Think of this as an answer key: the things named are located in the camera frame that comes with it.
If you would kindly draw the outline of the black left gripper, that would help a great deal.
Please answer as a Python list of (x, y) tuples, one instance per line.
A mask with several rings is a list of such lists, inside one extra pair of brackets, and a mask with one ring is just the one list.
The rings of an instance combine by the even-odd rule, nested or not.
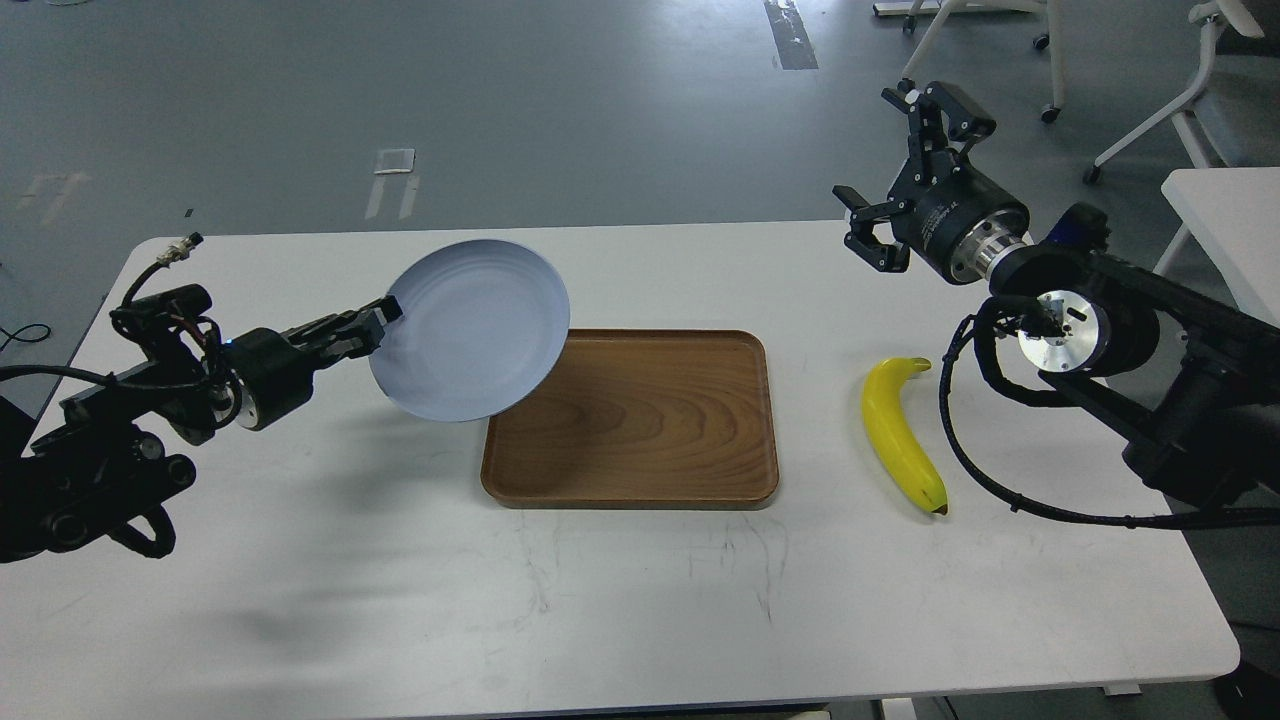
[(237, 424), (262, 430), (303, 406), (314, 396), (310, 363), (366, 357), (380, 347), (388, 325), (402, 316), (399, 302), (387, 295), (291, 328), (285, 337), (255, 328), (225, 343), (223, 354), (241, 391)]

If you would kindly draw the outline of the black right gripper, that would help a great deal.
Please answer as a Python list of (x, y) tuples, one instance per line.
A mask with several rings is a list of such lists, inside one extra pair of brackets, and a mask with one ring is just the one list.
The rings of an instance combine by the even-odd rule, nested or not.
[[(845, 247), (881, 273), (906, 272), (913, 250), (951, 284), (978, 281), (977, 252), (961, 249), (965, 237), (988, 223), (1021, 238), (1030, 223), (1024, 202), (969, 165), (969, 152), (995, 135), (997, 120), (966, 91), (940, 81), (924, 88), (901, 81), (881, 97), (908, 118), (908, 158), (886, 202), (833, 186), (850, 211)], [(892, 243), (876, 238), (876, 225), (888, 220)]]

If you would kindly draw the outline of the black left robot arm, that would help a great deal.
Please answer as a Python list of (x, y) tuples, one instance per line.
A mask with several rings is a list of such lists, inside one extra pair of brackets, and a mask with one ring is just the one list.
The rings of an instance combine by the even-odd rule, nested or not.
[(168, 556), (177, 533), (165, 502), (196, 480), (195, 462), (169, 454), (140, 427), (156, 415), (188, 445), (238, 424), (262, 430), (314, 396), (314, 377), (380, 347), (402, 318), (392, 296), (278, 332), (257, 328), (224, 340), (201, 284), (150, 296), (141, 288), (186, 260), (198, 233), (170, 243), (109, 313), (111, 328), (143, 352), (122, 373), (10, 365), (3, 379), (54, 375), (84, 382), (60, 402), (64, 421), (3, 460), (3, 561), (65, 553), (109, 538), (147, 559)]

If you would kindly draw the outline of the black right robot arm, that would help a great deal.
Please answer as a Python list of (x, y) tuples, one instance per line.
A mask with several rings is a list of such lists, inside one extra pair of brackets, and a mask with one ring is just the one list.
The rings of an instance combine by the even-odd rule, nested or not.
[[(973, 167), (995, 118), (955, 85), (909, 79), (883, 99), (908, 120), (908, 154), (883, 202), (837, 184), (844, 242), (882, 273), (913, 256), (955, 286), (989, 296), (943, 356), (940, 415), (965, 471), (1012, 511), (1130, 529), (1274, 527), (1275, 507), (1242, 507), (1277, 489), (1277, 328), (1106, 250), (1106, 215), (1071, 205), (1041, 241), (1029, 211)], [(972, 346), (983, 380), (1028, 407), (1075, 407), (1120, 434), (1125, 465), (1190, 506), (1147, 518), (1069, 511), (1019, 495), (964, 452), (950, 415), (955, 363)]]

